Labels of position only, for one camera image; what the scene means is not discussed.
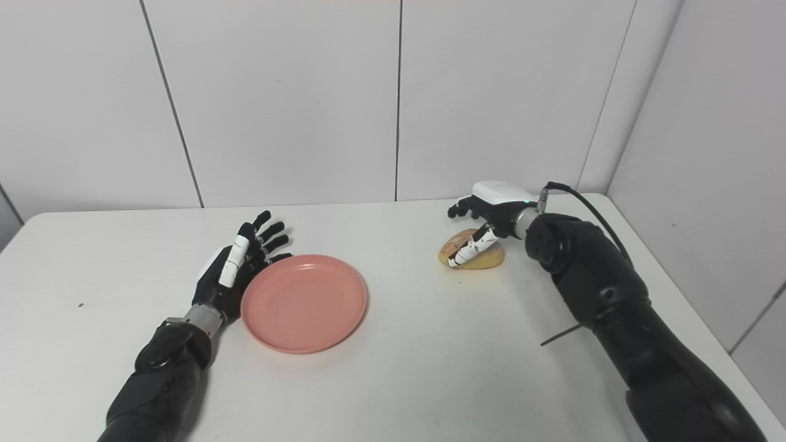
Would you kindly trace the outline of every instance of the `bread roll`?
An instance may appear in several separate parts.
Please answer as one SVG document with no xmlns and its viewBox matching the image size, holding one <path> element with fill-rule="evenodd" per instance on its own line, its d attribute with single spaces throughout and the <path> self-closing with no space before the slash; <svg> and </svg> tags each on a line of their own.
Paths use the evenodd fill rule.
<svg viewBox="0 0 786 442">
<path fill-rule="evenodd" d="M 477 229 L 462 230 L 461 232 L 458 232 L 457 234 L 450 237 L 445 245 L 443 245 L 442 249 L 439 250 L 439 262 L 448 265 L 448 256 L 452 255 L 453 252 L 457 251 L 462 245 L 464 245 L 464 243 L 476 231 Z M 504 260 L 505 249 L 502 248 L 502 244 L 495 242 L 494 245 L 484 250 L 478 256 L 455 268 L 476 270 L 492 268 L 502 264 L 502 261 Z"/>
</svg>

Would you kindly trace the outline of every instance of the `pink plate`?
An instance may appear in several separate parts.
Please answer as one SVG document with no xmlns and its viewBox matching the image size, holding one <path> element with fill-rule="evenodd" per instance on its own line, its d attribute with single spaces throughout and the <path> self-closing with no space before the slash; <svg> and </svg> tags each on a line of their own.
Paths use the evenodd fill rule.
<svg viewBox="0 0 786 442">
<path fill-rule="evenodd" d="M 300 255 L 257 275 L 243 295 L 241 318 L 257 341 L 285 353 L 315 353 L 358 326 L 368 294 L 355 269 L 336 258 Z"/>
</svg>

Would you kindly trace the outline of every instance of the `tabletop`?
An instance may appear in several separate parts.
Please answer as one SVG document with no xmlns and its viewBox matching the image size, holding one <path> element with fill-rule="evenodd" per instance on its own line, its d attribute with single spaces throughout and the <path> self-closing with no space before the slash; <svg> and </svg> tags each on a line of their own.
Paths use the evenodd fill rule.
<svg viewBox="0 0 786 442">
<path fill-rule="evenodd" d="M 587 196 L 624 241 L 655 309 L 737 394 L 769 440 L 786 431 L 604 196 Z M 282 251 L 342 259 L 365 279 L 363 322 L 341 344 L 288 355 L 239 322 L 217 336 L 182 440 L 643 440 L 625 386 L 574 324 L 523 243 L 485 271 L 443 266 L 452 201 L 277 206 Z M 47 213 L 0 254 L 0 440 L 83 442 L 155 328 L 189 308 L 208 257 L 261 208 Z M 567 195 L 551 212 L 593 219 Z"/>
</svg>

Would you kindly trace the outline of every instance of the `wire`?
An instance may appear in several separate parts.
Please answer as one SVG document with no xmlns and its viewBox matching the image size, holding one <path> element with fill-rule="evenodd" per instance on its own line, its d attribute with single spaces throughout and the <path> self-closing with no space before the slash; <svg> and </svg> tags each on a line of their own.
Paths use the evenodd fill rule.
<svg viewBox="0 0 786 442">
<path fill-rule="evenodd" d="M 576 330 L 578 330 L 580 328 L 582 328 L 582 325 L 581 324 L 576 324 L 576 325 L 574 325 L 573 327 L 571 327 L 571 328 L 569 328 L 567 330 L 563 330 L 563 331 L 555 334 L 554 336 L 550 337 L 549 339 L 546 339 L 545 341 L 543 341 L 541 343 L 541 347 L 546 345 L 546 344 L 551 344 L 552 342 L 556 341 L 557 339 L 560 339 L 561 337 L 565 336 L 566 334 L 573 333 L 573 332 L 575 332 Z"/>
<path fill-rule="evenodd" d="M 628 255 L 627 249 L 625 249 L 625 245 L 623 245 L 623 242 L 619 240 L 617 233 L 614 231 L 614 229 L 612 229 L 611 226 L 608 225 L 608 223 L 606 222 L 606 218 L 604 218 L 601 215 L 601 213 L 595 208 L 595 206 L 593 206 L 592 203 L 587 201 L 587 199 L 584 198 L 583 195 L 573 190 L 573 188 L 570 187 L 569 185 L 563 184 L 561 182 L 549 181 L 548 184 L 545 185 L 544 189 L 561 190 L 563 192 L 573 195 L 574 197 L 576 197 L 576 199 L 581 201 L 589 209 L 589 211 L 592 212 L 593 215 L 595 215 L 595 218 L 597 218 L 597 220 L 601 223 L 603 228 L 606 229 L 606 231 L 608 232 L 608 236 L 612 237 L 612 241 L 614 241 L 614 244 L 617 245 L 617 249 L 619 249 L 619 253 L 622 254 L 623 258 L 625 258 L 625 260 L 628 263 L 630 263 L 631 267 L 634 265 L 633 261 L 630 260 L 630 255 Z"/>
</svg>

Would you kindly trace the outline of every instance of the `robotic arm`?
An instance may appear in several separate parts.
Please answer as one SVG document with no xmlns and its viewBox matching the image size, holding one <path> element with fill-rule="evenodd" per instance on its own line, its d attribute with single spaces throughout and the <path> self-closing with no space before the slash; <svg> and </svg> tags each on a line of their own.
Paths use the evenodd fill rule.
<svg viewBox="0 0 786 442">
<path fill-rule="evenodd" d="M 590 222 L 546 213 L 550 189 L 585 202 L 617 245 Z M 478 182 L 448 216 L 468 212 L 486 220 L 476 235 L 485 233 L 457 250 L 450 265 L 470 260 L 497 238 L 524 240 L 527 255 L 551 274 L 578 324 L 592 330 L 623 377 L 628 408 L 650 442 L 766 441 L 734 393 L 671 333 L 622 243 L 573 189 L 550 182 L 534 201 L 513 185 Z M 493 241 L 478 241 L 492 234 Z"/>
<path fill-rule="evenodd" d="M 202 373 L 210 365 L 216 332 L 240 317 L 241 298 L 251 280 L 272 263 L 291 256 L 270 257 L 289 238 L 275 236 L 285 228 L 281 222 L 263 230 L 269 220 L 270 212 L 264 211 L 254 223 L 243 224 L 234 244 L 217 253 L 196 284 L 185 316 L 169 318 L 156 329 L 109 407 L 107 426 L 98 442 L 176 439 Z"/>
</svg>

